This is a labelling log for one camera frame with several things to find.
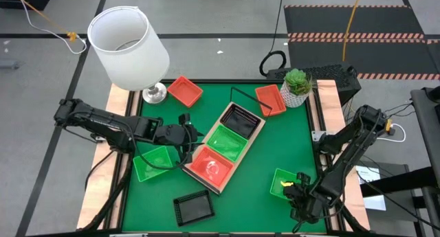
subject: gray floor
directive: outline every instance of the gray floor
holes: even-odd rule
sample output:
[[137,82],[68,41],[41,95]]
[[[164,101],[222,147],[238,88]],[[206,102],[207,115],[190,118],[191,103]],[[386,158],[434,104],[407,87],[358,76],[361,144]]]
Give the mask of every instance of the gray floor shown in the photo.
[[[283,4],[353,4],[355,0],[283,0]],[[427,34],[440,34],[437,0],[409,0]],[[44,13],[68,30],[85,33],[99,0],[51,0]],[[160,34],[272,33],[279,0],[107,0],[104,8],[137,5]],[[402,0],[361,0],[368,5],[401,5]],[[35,25],[53,30],[31,13]],[[37,34],[21,10],[0,9],[0,34]],[[284,16],[279,32],[285,33]],[[272,40],[266,38],[164,39],[171,58],[167,78],[261,78],[258,66]],[[275,48],[287,51],[286,40]],[[65,97],[78,62],[56,39],[0,39],[0,58],[21,61],[16,71],[0,71],[0,229],[13,236],[44,158],[52,131],[52,116]],[[266,69],[279,60],[268,61]],[[411,89],[434,87],[438,81],[361,80],[363,90],[353,108],[361,104],[389,109],[409,99]],[[90,50],[75,97],[105,108],[110,81],[94,50]],[[403,144],[377,142],[369,157],[388,163],[407,163],[410,169],[429,165],[414,115],[396,118],[407,130]],[[74,231],[83,200],[85,176],[94,145],[63,133],[27,234]],[[408,223],[384,223],[370,219],[372,228],[387,234],[413,233]]]

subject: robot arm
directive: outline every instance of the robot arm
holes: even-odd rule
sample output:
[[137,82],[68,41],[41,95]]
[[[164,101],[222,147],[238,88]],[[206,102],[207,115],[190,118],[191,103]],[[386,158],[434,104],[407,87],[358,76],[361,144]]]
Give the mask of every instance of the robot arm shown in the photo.
[[316,155],[336,155],[345,143],[349,145],[329,169],[309,184],[310,177],[298,173],[300,183],[287,183],[283,193],[293,207],[291,217],[298,222],[316,223],[322,207],[333,207],[340,202],[345,179],[366,149],[374,144],[386,128],[386,115],[371,106],[360,107],[353,121],[335,135],[323,135],[317,143]]
[[179,116],[179,125],[164,126],[160,117],[124,117],[93,108],[79,99],[61,100],[54,119],[57,126],[80,126],[95,136],[105,138],[112,150],[121,153],[134,153],[136,141],[182,147],[181,155],[192,152],[196,145],[189,144],[196,142],[201,135],[189,123],[189,114]]

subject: lamp base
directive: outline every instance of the lamp base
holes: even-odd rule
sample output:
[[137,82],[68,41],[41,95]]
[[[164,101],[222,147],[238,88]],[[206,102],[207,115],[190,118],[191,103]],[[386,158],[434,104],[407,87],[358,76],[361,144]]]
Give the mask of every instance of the lamp base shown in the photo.
[[166,87],[158,82],[153,87],[144,89],[142,91],[142,97],[149,104],[158,104],[166,98]]

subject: white lampshade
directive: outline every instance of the white lampshade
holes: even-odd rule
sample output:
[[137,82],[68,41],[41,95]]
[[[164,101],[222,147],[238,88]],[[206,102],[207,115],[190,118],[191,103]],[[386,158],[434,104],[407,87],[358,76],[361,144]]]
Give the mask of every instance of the white lampshade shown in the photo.
[[122,89],[154,87],[168,71],[168,52],[138,7],[105,10],[90,23],[87,35],[110,80]]

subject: red bowl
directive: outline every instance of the red bowl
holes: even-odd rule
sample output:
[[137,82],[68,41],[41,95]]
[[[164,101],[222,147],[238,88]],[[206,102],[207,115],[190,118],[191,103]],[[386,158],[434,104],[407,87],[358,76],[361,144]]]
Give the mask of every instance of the red bowl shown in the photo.
[[261,111],[265,117],[269,116],[269,114],[273,116],[286,111],[286,106],[284,105],[280,90],[275,84],[256,88],[255,93],[259,101],[272,107],[272,111],[270,111],[269,108],[260,104]]
[[191,107],[200,98],[203,90],[186,77],[180,76],[168,87],[168,92],[185,106]]
[[220,187],[234,164],[207,146],[204,146],[190,169],[207,182]]

